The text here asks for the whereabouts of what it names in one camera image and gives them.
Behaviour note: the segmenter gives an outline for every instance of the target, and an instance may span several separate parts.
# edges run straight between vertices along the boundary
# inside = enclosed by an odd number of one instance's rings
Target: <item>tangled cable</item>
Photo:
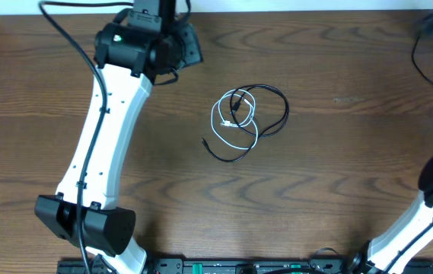
[[[255,111],[256,111],[256,100],[255,97],[250,93],[250,91],[252,89],[257,89],[257,88],[262,88],[265,89],[267,91],[271,91],[274,94],[277,94],[278,96],[280,96],[285,104],[285,110],[284,110],[284,114],[282,115],[282,118],[273,123],[270,126],[267,126],[264,130],[262,130],[259,134],[259,129],[257,124],[254,121],[254,117],[255,117]],[[245,95],[248,95],[249,97],[251,97],[251,100],[248,100],[245,98]],[[234,123],[232,123],[229,120],[226,120],[223,116],[223,112],[221,111],[221,102],[225,99],[225,98],[230,98],[230,114],[231,117],[233,118]],[[235,104],[233,104],[233,98],[237,97],[239,98],[237,100],[237,102]],[[236,112],[239,110],[240,105],[241,105],[241,101],[243,101],[244,103],[246,103],[249,106],[249,111],[247,114],[247,117],[242,121],[242,122],[238,122],[237,117],[236,117]],[[240,130],[242,130],[243,132],[245,132],[248,135],[254,136],[255,137],[255,141],[252,143],[252,145],[249,145],[248,147],[240,147],[237,145],[232,145],[230,142],[228,142],[226,139],[224,139],[219,132],[215,129],[215,123],[214,123],[214,112],[215,112],[215,108],[218,107],[218,112],[219,112],[219,116],[221,118],[221,125],[222,126],[227,126],[227,127],[233,127],[233,128],[238,128]],[[288,116],[289,116],[289,103],[287,101],[287,98],[285,97],[285,95],[278,89],[278,88],[274,88],[272,86],[269,86],[267,84],[250,84],[250,85],[246,85],[240,88],[235,88],[233,90],[230,90],[228,92],[226,92],[214,105],[211,111],[211,128],[213,130],[213,132],[217,135],[217,137],[219,137],[225,144],[229,145],[232,148],[236,148],[236,149],[240,149],[240,150],[244,150],[245,152],[238,158],[235,159],[224,159],[224,158],[220,158],[219,156],[217,156],[210,148],[208,145],[208,142],[203,138],[202,139],[202,144],[204,145],[204,147],[208,150],[209,154],[211,156],[213,156],[214,158],[226,162],[226,163],[231,163],[231,162],[235,162],[235,161],[239,161],[242,158],[244,158],[248,152],[250,152],[250,150],[252,148],[255,148],[258,140],[260,139],[260,137],[269,137],[272,135],[275,135],[277,132],[281,131],[285,124],[287,123],[288,120]],[[245,129],[247,126],[249,126],[250,124],[253,124],[254,128],[255,128],[255,132],[250,132],[247,129]],[[265,132],[267,132],[268,130],[270,130],[271,128],[274,128],[276,126],[278,126],[280,124],[280,126],[274,130],[271,133],[267,133],[265,134]]]

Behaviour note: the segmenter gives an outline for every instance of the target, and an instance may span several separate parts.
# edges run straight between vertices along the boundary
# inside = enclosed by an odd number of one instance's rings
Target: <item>wooden table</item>
[[[120,206],[147,250],[187,257],[347,254],[383,233],[416,196],[433,156],[433,87],[410,62],[415,11],[194,14],[205,62],[156,87],[132,137]],[[112,15],[56,16],[92,56]],[[433,42],[418,49],[433,78]],[[285,129],[241,162],[209,126],[213,103],[242,84],[287,96]],[[0,272],[53,273],[79,250],[33,213],[74,154],[92,75],[40,16],[0,17]],[[256,92],[264,125],[282,115]],[[241,132],[228,133],[242,145]],[[433,256],[433,243],[422,252]]]

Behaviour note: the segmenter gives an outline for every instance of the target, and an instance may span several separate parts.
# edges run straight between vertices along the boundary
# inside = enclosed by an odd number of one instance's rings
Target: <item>white cable connector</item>
[[[255,127],[255,142],[252,144],[252,148],[254,148],[256,146],[256,143],[259,139],[259,129],[256,126],[255,122],[253,121],[253,118],[255,117],[256,101],[255,101],[255,97],[253,97],[253,95],[250,92],[242,90],[242,89],[238,90],[238,91],[243,92],[243,94],[248,94],[252,98],[252,102],[248,101],[246,98],[243,98],[243,100],[242,100],[244,103],[246,103],[250,107],[250,110],[248,111],[247,117],[242,122],[240,122],[237,125],[236,123],[232,123],[231,121],[228,121],[223,117],[223,112],[221,111],[221,102],[225,98],[231,97],[231,95],[233,94],[234,91],[235,90],[228,91],[213,105],[213,108],[211,110],[211,128],[213,129],[213,132],[217,135],[217,137],[219,137],[227,145],[231,146],[232,148],[236,148],[236,149],[240,149],[240,150],[247,150],[248,147],[239,147],[236,145],[232,145],[228,141],[226,141],[223,137],[221,137],[221,135],[215,129],[215,124],[214,124],[214,120],[213,120],[214,119],[213,114],[215,112],[215,108],[216,108],[216,106],[218,106],[218,112],[219,112],[219,116],[221,118],[220,124],[222,126],[237,128],[238,125],[240,125],[240,127],[246,127],[252,123],[253,126]],[[239,95],[236,93],[234,94],[234,96],[235,97],[242,97],[242,95]]]

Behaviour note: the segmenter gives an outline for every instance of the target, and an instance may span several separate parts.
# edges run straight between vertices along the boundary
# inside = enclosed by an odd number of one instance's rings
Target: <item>white background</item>
[[[66,2],[117,2],[116,0],[65,0]],[[2,14],[39,14],[38,0],[0,0]],[[194,12],[221,11],[333,11],[433,9],[433,0],[192,0]],[[177,0],[178,11],[185,11]],[[115,13],[120,8],[48,8],[53,14]]]

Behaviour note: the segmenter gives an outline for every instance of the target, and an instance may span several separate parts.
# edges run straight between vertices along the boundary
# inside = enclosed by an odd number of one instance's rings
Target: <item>brown wood surface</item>
[[[433,156],[433,87],[412,67],[414,11],[194,14],[204,64],[157,87],[127,154],[120,206],[137,213],[148,250],[187,257],[305,257],[378,236],[409,207]],[[112,15],[56,16],[93,55]],[[433,42],[418,63],[433,78]],[[291,115],[241,162],[213,136],[227,90],[265,83]],[[40,16],[0,17],[0,272],[53,273],[79,251],[35,217],[78,142],[92,75]],[[264,125],[282,113],[257,93]],[[251,142],[240,132],[227,132]],[[433,256],[433,243],[422,252]]]

